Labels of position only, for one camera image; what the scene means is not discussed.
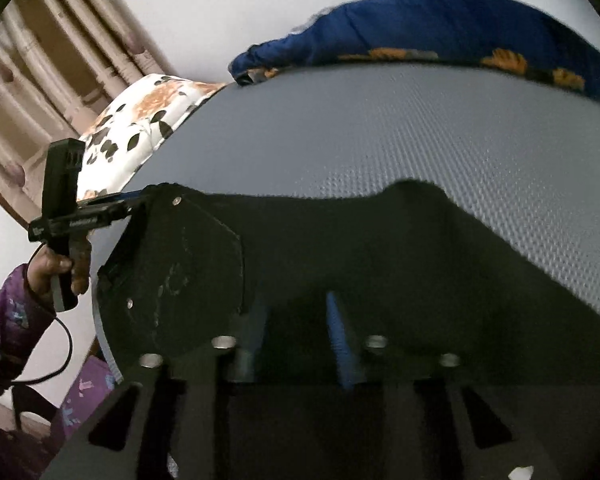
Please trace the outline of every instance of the person's hand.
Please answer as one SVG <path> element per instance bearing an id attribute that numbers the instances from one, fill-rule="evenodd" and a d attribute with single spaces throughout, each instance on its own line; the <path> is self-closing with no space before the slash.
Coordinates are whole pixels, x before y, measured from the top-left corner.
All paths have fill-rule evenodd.
<path id="1" fill-rule="evenodd" d="M 27 267 L 27 283 L 31 291 L 45 304 L 52 303 L 51 277 L 71 270 L 71 290 L 77 296 L 89 288 L 91 244 L 86 237 L 71 241 L 70 258 L 56 254 L 46 245 L 32 258 Z"/>

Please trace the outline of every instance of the screw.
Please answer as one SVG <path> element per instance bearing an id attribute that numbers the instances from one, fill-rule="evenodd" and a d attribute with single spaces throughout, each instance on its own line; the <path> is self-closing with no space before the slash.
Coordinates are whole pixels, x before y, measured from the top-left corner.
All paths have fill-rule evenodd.
<path id="1" fill-rule="evenodd" d="M 386 344 L 387 340 L 383 335 L 370 335 L 366 338 L 366 347 L 373 350 L 382 349 Z"/>
<path id="2" fill-rule="evenodd" d="M 235 337 L 231 335 L 219 335 L 211 340 L 211 345 L 218 350 L 233 348 L 235 343 Z"/>
<path id="3" fill-rule="evenodd" d="M 144 354 L 140 358 L 142 368 L 157 368 L 162 364 L 162 356 L 159 354 Z"/>
<path id="4" fill-rule="evenodd" d="M 456 354 L 442 354 L 439 362 L 445 368 L 455 368 L 460 365 L 460 358 Z"/>

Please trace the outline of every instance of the person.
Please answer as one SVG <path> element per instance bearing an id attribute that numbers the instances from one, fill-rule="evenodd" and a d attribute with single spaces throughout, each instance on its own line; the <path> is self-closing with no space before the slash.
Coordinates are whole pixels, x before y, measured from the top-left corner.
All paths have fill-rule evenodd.
<path id="1" fill-rule="evenodd" d="M 72 274 L 72 290 L 89 287 L 91 245 L 86 238 L 72 240 L 72 258 L 42 246 L 28 264 L 16 267 L 0 289 L 0 380 L 22 373 L 33 348 L 51 325 L 54 311 L 51 277 Z M 0 386 L 0 395 L 4 388 Z"/>

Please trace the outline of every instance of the black fabric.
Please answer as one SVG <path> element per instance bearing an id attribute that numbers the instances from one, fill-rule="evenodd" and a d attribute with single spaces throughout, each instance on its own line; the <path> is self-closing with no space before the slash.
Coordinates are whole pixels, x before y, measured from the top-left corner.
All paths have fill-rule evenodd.
<path id="1" fill-rule="evenodd" d="M 99 273 L 102 322 L 123 372 L 143 353 L 174 358 L 209 342 L 257 301 L 268 314 L 256 382 L 300 392 L 333 388 L 338 378 L 325 298 L 334 291 L 347 341 L 368 379 L 443 377 L 438 360 L 451 352 L 465 381 L 500 388 L 503 407 L 532 428 L 564 478 L 578 478 L 600 452 L 600 419 L 573 389 L 597 388 L 590 398 L 600 412 L 600 316 L 437 187 L 407 181 L 377 196 L 342 200 L 209 196 L 170 185 L 152 193 L 146 229 L 126 238 L 131 256 L 116 260 L 116 248 Z M 170 276 L 178 293 L 158 306 L 158 289 Z M 131 309 L 126 298 L 133 298 Z M 209 327 L 208 313 L 218 309 L 227 322 Z M 362 350 L 369 335 L 387 338 L 380 365 Z M 529 408 L 525 388 L 554 393 Z M 565 409 L 550 424 L 527 416 L 554 404 Z M 246 416 L 232 411 L 233 401 L 227 405 L 234 416 Z M 288 399 L 280 397 L 277 406 L 268 409 L 292 415 Z M 333 427 L 312 417 L 301 433 L 331 442 Z M 229 456 L 243 437 L 230 437 Z M 301 463 L 298 439 L 286 446 Z M 331 466 L 323 464 L 323 473 L 334 460 L 346 462 L 346 454 L 325 457 Z M 268 471 L 253 467 L 241 476 Z M 317 467 L 314 478 L 322 475 Z"/>

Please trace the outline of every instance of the gray mat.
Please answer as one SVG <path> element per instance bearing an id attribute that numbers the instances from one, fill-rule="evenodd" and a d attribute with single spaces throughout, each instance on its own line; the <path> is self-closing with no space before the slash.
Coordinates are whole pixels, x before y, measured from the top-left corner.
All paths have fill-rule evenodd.
<path id="1" fill-rule="evenodd" d="M 230 86 L 126 190 L 177 182 L 209 193 L 343 197 L 403 178 L 439 185 L 600 312 L 600 104 L 513 76 L 352 65 Z M 123 226 L 95 234 L 94 270 Z M 94 314 L 97 325 L 95 302 Z"/>

